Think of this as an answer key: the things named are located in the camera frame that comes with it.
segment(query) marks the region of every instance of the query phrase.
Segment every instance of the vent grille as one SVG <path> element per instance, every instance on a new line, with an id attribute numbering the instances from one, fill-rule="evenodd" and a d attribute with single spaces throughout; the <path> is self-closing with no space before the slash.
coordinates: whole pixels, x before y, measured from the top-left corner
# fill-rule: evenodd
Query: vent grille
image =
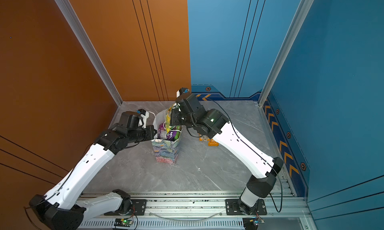
<path id="1" fill-rule="evenodd" d="M 93 218 L 89 221 L 81 223 L 79 228 L 114 228 L 114 218 L 100 219 Z M 134 219 L 133 226 L 136 227 L 136 219 Z M 139 218 L 139 225 L 137 230 L 156 230 L 156 229 L 209 229 L 209 228 L 220 228 L 220 229 L 244 229 L 243 220 L 241 218 L 225 218 L 225 219 L 213 219 L 204 222 L 177 222 L 171 220 L 163 220 L 159 218 Z M 117 227 L 117 229 L 130 229 L 129 227 Z"/>

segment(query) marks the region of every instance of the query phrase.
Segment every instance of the black line on wall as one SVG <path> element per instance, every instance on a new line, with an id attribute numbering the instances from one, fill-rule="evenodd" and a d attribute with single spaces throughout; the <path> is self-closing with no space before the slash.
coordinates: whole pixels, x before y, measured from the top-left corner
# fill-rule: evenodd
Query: black line on wall
<path id="1" fill-rule="evenodd" d="M 143 43 L 144 43 L 144 47 L 145 47 L 145 51 L 147 52 L 147 58 L 148 58 L 149 66 L 151 67 L 152 77 L 153 77 L 153 81 L 154 81 L 154 83 L 155 83 L 155 87 L 156 87 L 156 91 L 157 91 L 157 96 L 159 97 L 159 101 L 160 101 L 159 90 L 157 89 L 157 85 L 156 85 L 156 81 L 155 81 L 155 76 L 154 76 L 154 74 L 153 74 L 153 69 L 152 69 L 151 61 L 149 60 L 149 55 L 148 55 L 148 51 L 147 51 L 147 46 L 145 45 L 143 32 L 141 31 L 141 26 L 140 26 L 140 22 L 139 22 L 139 17 L 137 16 L 136 7 L 135 7 L 135 3 L 133 2 L 133 0 L 132 0 L 132 4 L 133 4 L 133 8 L 135 9 L 136 18 L 137 18 L 137 23 L 139 24 L 139 28 L 140 28 L 140 32 L 141 32 L 141 37 L 142 37 L 142 39 L 143 39 Z"/>
<path id="2" fill-rule="evenodd" d="M 345 188 L 345 189 L 341 189 L 341 190 L 338 190 L 338 191 L 336 191 L 336 192 L 333 192 L 333 193 L 331 193 L 331 194 L 327 194 L 327 195 L 325 195 L 325 196 L 322 196 L 322 197 L 319 197 L 319 198 L 317 198 L 317 199 L 313 199 L 313 200 L 310 200 L 310 201 L 308 201 L 308 202 L 313 202 L 313 201 L 316 201 L 316 200 L 322 199 L 322 198 L 324 198 L 324 197 L 328 197 L 328 196 L 330 196 L 330 195 L 332 195 L 332 194 L 335 194 L 335 193 L 338 193 L 338 192 L 342 192 L 342 191 L 344 191 L 344 190 L 347 190 L 347 189 L 350 189 L 350 188 L 356 187 L 356 186 L 358 186 L 358 185 L 361 185 L 361 184 L 365 184 L 365 183 L 367 183 L 367 182 L 370 182 L 370 181 L 373 181 L 373 180 L 379 179 L 379 178 L 381 178 L 381 177 L 384 177 L 384 175 L 381 175 L 381 176 L 378 176 L 378 177 L 375 177 L 375 178 L 369 179 L 369 180 L 367 180 L 367 181 L 365 181 L 365 182 L 362 182 L 362 183 L 359 183 L 359 184 L 356 184 L 356 185 L 353 185 L 353 186 L 347 187 L 347 188 Z"/>
<path id="3" fill-rule="evenodd" d="M 27 163 L 29 163 L 29 164 L 32 164 L 32 165 L 34 165 L 34 166 L 36 166 L 36 167 L 38 167 L 38 168 L 40 168 L 40 169 L 42 169 L 42 170 L 46 170 L 45 168 L 39 167 L 39 166 L 37 166 L 36 164 L 33 164 L 33 163 L 31 163 L 31 162 L 29 162 L 29 161 L 27 161 L 27 160 L 24 160 L 24 159 L 22 159 L 21 157 L 18 157 L 18 156 L 16 156 L 16 155 L 13 155 L 12 153 L 9 153 L 9 152 L 7 152 L 7 151 L 5 151 L 5 150 L 2 150 L 1 148 L 0 148 L 0 151 L 3 151 L 3 152 L 5 152 L 5 153 L 7 153 L 7 154 L 9 154 L 9 155 L 11 155 L 11 156 L 14 156 L 14 157 L 16 157 L 16 158 L 18 158 L 18 159 L 20 159 L 20 160 L 23 160 L 24 162 L 27 162 Z M 55 174 L 54 172 L 51 172 L 50 170 L 46 170 L 46 171 L 47 171 L 47 172 L 50 172 L 51 174 L 54 174 L 54 175 L 56 175 L 56 176 L 58 176 L 58 177 L 63 178 L 62 176 L 57 175 L 57 174 Z"/>
<path id="4" fill-rule="evenodd" d="M 7 141 L 9 141 L 9 142 L 11 142 L 11 143 L 13 143 L 14 145 L 16 145 L 16 146 L 18 146 L 18 147 L 21 147 L 22 149 L 26 150 L 27 152 L 30 152 L 31 154 L 33 154 L 33 155 L 35 155 L 35 156 L 38 156 L 38 157 L 41 158 L 41 159 L 46 160 L 47 162 L 49 162 L 49 163 L 55 165 L 56 167 L 59 167 L 59 168 L 61 168 L 62 170 L 65 170 L 65 171 L 69 172 L 69 171 L 66 170 L 65 168 L 62 168 L 62 167 L 60 167 L 59 165 L 54 164 L 53 162 L 51 162 L 51 161 L 45 159 L 44 157 L 41 157 L 41 156 L 37 155 L 36 153 L 34 153 L 34 152 L 32 152 L 32 151 L 29 151 L 29 150 L 26 149 L 25 147 L 22 147 L 22 146 L 20 146 L 19 144 L 15 143 L 15 142 L 12 142 L 11 140 L 9 140 L 9 139 L 7 139 L 7 138 L 1 136 L 1 135 L 0 135 L 0 137 L 3 138 L 3 139 L 5 139 L 5 140 L 7 140 Z"/>
<path id="5" fill-rule="evenodd" d="M 243 44 L 243 38 L 244 38 L 244 32 L 245 32 L 245 26 L 247 25 L 248 14 L 249 14 L 249 8 L 251 7 L 251 2 L 252 2 L 252 0 L 249 0 L 249 6 L 248 6 L 247 17 L 245 18 L 245 24 L 244 24 L 243 36 L 241 37 L 241 43 L 240 43 L 240 48 L 239 48 L 239 54 L 237 55 L 237 61 L 236 61 L 236 66 L 235 66 L 235 72 L 234 72 L 234 74 L 233 74 L 232 86 L 231 86 L 231 91 L 230 91 L 230 93 L 229 93 L 229 97 L 231 97 L 231 94 L 232 94 L 233 82 L 235 81 L 235 75 L 236 75 L 237 63 L 239 62 L 240 50 L 241 50 L 241 45 Z"/>
<path id="6" fill-rule="evenodd" d="M 243 63 L 244 63 L 245 54 L 247 53 L 249 37 L 251 36 L 251 31 L 252 31 L 253 21 L 255 20 L 255 15 L 256 15 L 256 10 L 257 10 L 257 6 L 258 6 L 258 4 L 259 4 L 259 0 L 257 0 L 256 8 L 255 8 L 255 12 L 254 12 L 254 14 L 253 14 L 253 19 L 252 19 L 251 29 L 249 30 L 248 40 L 247 40 L 247 45 L 245 46 L 245 51 L 244 51 L 243 61 L 242 61 L 242 63 L 241 63 L 240 72 L 239 72 L 239 77 L 238 77 L 238 79 L 237 79 L 236 89 L 235 89 L 235 93 L 234 93 L 233 97 L 235 97 L 235 95 L 236 95 L 237 85 L 239 84 L 239 79 L 240 79 L 240 75 L 241 75 L 241 69 L 243 68 Z"/>
<path id="7" fill-rule="evenodd" d="M 168 98 L 168 91 L 167 91 L 167 84 L 166 84 L 166 79 L 164 78 L 163 67 L 162 67 L 162 65 L 161 65 L 161 59 L 160 59 L 160 53 L 159 53 L 159 47 L 157 46 L 156 34 L 155 34 L 155 29 L 154 29 L 154 27 L 153 27 L 152 16 L 151 16 L 151 11 L 150 11 L 150 9 L 149 9 L 149 3 L 148 3 L 148 0 L 147 0 L 147 6 L 148 6 L 149 17 L 150 17 L 150 19 L 151 19 L 152 30 L 153 30 L 153 36 L 155 37 L 155 44 L 156 44 L 156 49 L 157 49 L 157 55 L 159 56 L 160 69 L 161 69 L 161 74 L 163 75 L 163 81 L 164 81 L 164 87 L 165 87 L 165 89 L 166 89 L 167 100 L 169 101 L 169 98 Z"/>
<path id="8" fill-rule="evenodd" d="M 155 59 L 155 53 L 153 52 L 152 43 L 151 43 L 151 37 L 149 36 L 149 31 L 148 31 L 147 21 L 145 20 L 145 15 L 144 15 L 144 10 L 143 10 L 143 5 L 141 4 L 141 0 L 139 0 L 139 1 L 140 1 L 140 6 L 141 6 L 141 11 L 142 11 L 142 13 L 143 13 L 143 17 L 144 17 L 145 27 L 146 27 L 146 29 L 147 29 L 147 35 L 148 35 L 149 45 L 151 46 L 151 51 L 152 51 L 153 61 L 155 62 L 156 73 L 157 73 L 157 78 L 159 79 L 159 84 L 160 84 L 161 94 L 162 94 L 162 96 L 163 96 L 163 99 L 165 100 L 164 93 L 163 93 L 163 87 L 161 86 L 161 81 L 160 81 L 159 71 L 157 70 L 157 64 L 156 64 L 156 59 Z"/>
<path id="9" fill-rule="evenodd" d="M 336 215 L 336 216 L 318 218 L 318 219 L 314 219 L 314 220 L 316 221 L 316 220 L 327 219 L 327 218 L 332 218 L 332 217 L 340 217 L 340 216 L 345 216 L 345 215 L 349 215 L 349 214 L 360 213 L 360 212 L 368 212 L 368 211 L 382 209 L 382 208 L 384 208 L 384 207 L 377 207 L 377 208 L 372 208 L 372 209 L 367 209 L 367 210 L 362 210 L 362 211 L 357 211 L 357 212 L 344 213 L 344 214 L 339 214 L 339 215 Z"/>
<path id="10" fill-rule="evenodd" d="M 23 172 L 23 171 L 18 170 L 18 169 L 16 169 L 16 168 L 13 168 L 13 167 L 10 167 L 10 166 L 8 166 L 8 165 L 5 165 L 5 164 L 3 164 L 3 163 L 1 163 L 1 162 L 0 162 L 0 164 L 3 165 L 3 166 L 9 167 L 10 169 L 13 169 L 13 170 L 22 172 L 22 173 L 24 173 L 24 174 L 26 174 L 26 175 L 30 175 L 31 177 L 35 177 L 35 178 L 37 178 L 37 179 L 40 179 L 40 180 L 43 180 L 43 181 L 45 181 L 45 182 L 48 182 L 48 183 L 51 183 L 51 184 L 55 185 L 53 182 L 50 182 L 50 181 L 44 180 L 44 179 L 42 179 L 42 178 L 36 177 L 36 176 L 31 175 L 31 174 L 29 174 L 29 173 L 26 173 L 26 172 Z"/>
<path id="11" fill-rule="evenodd" d="M 366 197 L 372 197 L 374 195 L 378 195 L 378 194 L 382 194 L 382 193 L 384 193 L 384 191 L 383 192 L 378 192 L 378 193 L 375 193 L 375 194 L 370 194 L 370 195 L 367 195 L 367 196 L 364 196 L 364 197 L 359 197 L 357 199 L 348 200 L 348 201 L 341 202 L 341 203 L 338 203 L 338 204 L 333 204 L 333 205 L 330 205 L 330 206 L 327 206 L 327 207 L 333 207 L 333 206 L 336 206 L 336 205 L 345 204 L 347 202 L 352 202 L 352 201 L 355 201 L 355 200 L 364 199 Z M 318 209 L 315 209 L 315 210 L 311 210 L 311 212 L 317 211 L 317 210 L 320 210 L 320 209 L 324 209 L 324 208 L 327 208 L 327 207 L 322 207 L 322 208 L 318 208 Z"/>
<path id="12" fill-rule="evenodd" d="M 242 81 L 241 81 L 241 85 L 240 85 L 240 89 L 239 89 L 239 93 L 238 93 L 237 97 L 240 96 L 241 87 L 243 86 L 243 81 L 244 81 L 244 77 L 245 77 L 245 72 L 247 71 L 247 67 L 248 67 L 249 59 L 250 59 L 250 57 L 251 57 L 251 53 L 252 53 L 253 44 L 255 43 L 256 33 L 257 33 L 257 30 L 259 29 L 260 19 L 262 18 L 262 14 L 263 14 L 263 9 L 264 9 L 264 5 L 265 5 L 265 1 L 266 1 L 266 0 L 264 0 L 264 4 L 263 4 L 263 8 L 262 8 L 262 12 L 260 13 L 259 22 L 257 23 L 256 32 L 255 32 L 255 37 L 253 38 L 251 51 L 249 52 L 249 57 L 248 57 L 247 65 L 245 66 L 243 79 L 242 79 Z"/>

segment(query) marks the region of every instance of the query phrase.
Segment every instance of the orange chevron stripe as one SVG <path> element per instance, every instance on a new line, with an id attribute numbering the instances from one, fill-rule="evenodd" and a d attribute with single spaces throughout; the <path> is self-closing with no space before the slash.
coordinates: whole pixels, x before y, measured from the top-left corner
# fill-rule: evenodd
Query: orange chevron stripe
<path id="1" fill-rule="evenodd" d="M 273 132 L 273 126 L 274 126 L 274 125 L 279 126 L 279 125 L 277 124 L 277 122 L 272 121 L 272 132 Z"/>
<path id="2" fill-rule="evenodd" d="M 285 142 L 280 141 L 280 152 L 281 152 L 281 146 L 286 146 L 286 147 L 288 147 L 287 144 L 286 144 Z"/>
<path id="3" fill-rule="evenodd" d="M 207 101 L 207 99 L 205 99 L 205 98 L 208 98 L 210 95 L 211 95 L 211 94 L 208 94 L 207 96 L 205 96 L 205 97 L 203 98 L 203 100 L 204 100 L 204 101 Z"/>
<path id="4" fill-rule="evenodd" d="M 287 163 L 287 157 L 289 157 L 290 159 L 293 160 L 293 157 L 292 157 L 290 154 L 288 154 L 287 152 L 285 152 L 285 153 L 284 153 L 284 162 L 285 162 L 285 163 Z"/>
<path id="5" fill-rule="evenodd" d="M 292 178 L 292 170 L 294 170 L 295 172 L 297 172 L 297 174 L 300 174 L 299 173 L 299 170 L 297 170 L 294 166 L 292 165 L 289 165 L 289 176 Z"/>
<path id="6" fill-rule="evenodd" d="M 271 108 L 270 106 L 265 106 L 265 115 L 266 115 L 266 109 Z"/>
<path id="7" fill-rule="evenodd" d="M 274 115 L 272 113 L 268 113 L 268 122 L 270 122 L 271 117 L 274 117 Z"/>

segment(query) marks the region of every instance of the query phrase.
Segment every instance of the black mounting plate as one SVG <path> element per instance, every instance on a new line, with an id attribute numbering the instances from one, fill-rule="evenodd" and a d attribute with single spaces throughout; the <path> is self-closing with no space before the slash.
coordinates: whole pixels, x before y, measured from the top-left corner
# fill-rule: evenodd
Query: black mounting plate
<path id="1" fill-rule="evenodd" d="M 225 200 L 225 208 L 227 215 L 245 215 L 241 212 L 239 208 L 239 204 L 237 203 L 238 199 L 226 199 Z M 263 199 L 259 199 L 256 202 L 257 204 L 257 214 L 258 215 L 266 215 L 266 207 Z"/>
<path id="2" fill-rule="evenodd" d="M 146 199 L 131 199 L 132 201 L 132 208 L 133 206 L 135 207 L 135 215 L 137 216 L 143 216 L 144 215 L 144 212 L 145 212 L 145 209 L 147 207 L 147 200 Z M 107 212 L 107 213 L 104 213 L 105 216 L 115 216 L 115 215 L 119 215 L 120 214 L 123 214 L 125 212 L 123 211 L 113 211 L 113 212 Z M 133 214 L 133 209 L 130 209 L 129 212 L 127 212 L 125 215 L 122 215 L 121 217 L 129 217 Z"/>

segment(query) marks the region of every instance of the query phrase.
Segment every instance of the gray marble floor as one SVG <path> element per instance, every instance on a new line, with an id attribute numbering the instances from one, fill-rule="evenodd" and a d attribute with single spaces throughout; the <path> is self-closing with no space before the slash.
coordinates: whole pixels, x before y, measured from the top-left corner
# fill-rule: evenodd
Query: gray marble floor
<path id="1" fill-rule="evenodd" d="M 143 108 L 155 114 L 169 108 L 173 102 L 124 102 L 122 112 Z M 206 109 L 221 110 L 214 102 L 202 101 Z M 263 132 L 261 115 L 252 101 L 220 101 L 235 127 L 266 154 L 276 157 L 270 150 Z M 153 122 L 153 115 L 148 124 Z M 223 146 L 209 147 L 207 142 L 183 132 L 179 156 L 175 165 L 157 163 L 150 141 L 120 151 L 110 160 L 85 188 L 84 192 L 110 192 L 122 189 L 126 192 L 149 191 L 242 191 L 251 176 L 247 167 Z"/>

